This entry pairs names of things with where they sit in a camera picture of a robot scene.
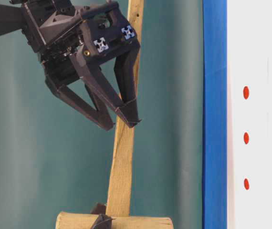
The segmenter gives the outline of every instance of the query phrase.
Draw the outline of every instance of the white surface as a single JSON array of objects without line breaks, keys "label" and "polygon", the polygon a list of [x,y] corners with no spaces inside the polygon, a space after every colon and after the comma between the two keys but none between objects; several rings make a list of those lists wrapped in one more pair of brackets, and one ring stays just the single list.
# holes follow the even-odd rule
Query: white surface
[{"label": "white surface", "polygon": [[[228,0],[228,228],[272,228],[272,0]],[[243,97],[248,86],[250,96]],[[250,141],[243,141],[248,132]],[[247,178],[250,189],[244,188]]]}]

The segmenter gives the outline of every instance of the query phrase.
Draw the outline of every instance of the red dot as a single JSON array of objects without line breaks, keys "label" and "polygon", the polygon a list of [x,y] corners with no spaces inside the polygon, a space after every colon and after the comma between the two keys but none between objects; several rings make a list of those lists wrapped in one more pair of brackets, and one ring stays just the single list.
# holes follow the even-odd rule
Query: red dot
[{"label": "red dot", "polygon": [[248,99],[248,97],[250,96],[250,91],[247,86],[243,88],[243,96],[244,96],[244,99]]},{"label": "red dot", "polygon": [[244,133],[244,143],[248,144],[248,142],[250,141],[250,137],[249,134],[247,132]]},{"label": "red dot", "polygon": [[250,184],[249,184],[249,180],[248,179],[244,179],[244,187],[246,190],[250,189]]}]

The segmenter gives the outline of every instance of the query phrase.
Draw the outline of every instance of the wooden log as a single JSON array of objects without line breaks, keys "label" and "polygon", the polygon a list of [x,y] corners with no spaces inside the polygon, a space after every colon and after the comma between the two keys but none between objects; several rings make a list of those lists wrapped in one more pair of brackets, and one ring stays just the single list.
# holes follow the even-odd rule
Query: wooden log
[{"label": "wooden log", "polygon": [[[144,0],[129,0],[128,20],[141,42]],[[140,53],[134,65],[134,82],[137,93]],[[132,161],[134,128],[129,128],[117,117],[113,163],[108,187],[106,214],[127,217],[130,215],[132,190]]]},{"label": "wooden log", "polygon": [[[61,212],[55,229],[90,229],[98,215]],[[173,229],[170,218],[112,217],[112,229]]]}]

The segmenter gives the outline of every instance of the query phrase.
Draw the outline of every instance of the screw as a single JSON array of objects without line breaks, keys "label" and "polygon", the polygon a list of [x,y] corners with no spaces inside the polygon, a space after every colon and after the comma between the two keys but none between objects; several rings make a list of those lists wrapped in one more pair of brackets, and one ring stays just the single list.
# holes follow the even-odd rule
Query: screw
[{"label": "screw", "polygon": [[84,51],[84,55],[85,55],[85,56],[90,56],[90,52],[89,52],[88,50],[85,50],[85,51]]}]

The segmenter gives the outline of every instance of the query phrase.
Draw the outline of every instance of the wooden block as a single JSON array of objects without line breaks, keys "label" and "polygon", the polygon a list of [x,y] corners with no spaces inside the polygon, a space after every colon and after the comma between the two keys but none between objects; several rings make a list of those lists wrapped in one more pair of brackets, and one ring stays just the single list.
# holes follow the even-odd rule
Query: wooden block
[{"label": "wooden block", "polygon": [[[55,229],[90,229],[98,215],[61,212]],[[112,229],[173,229],[170,218],[112,217]]]}]

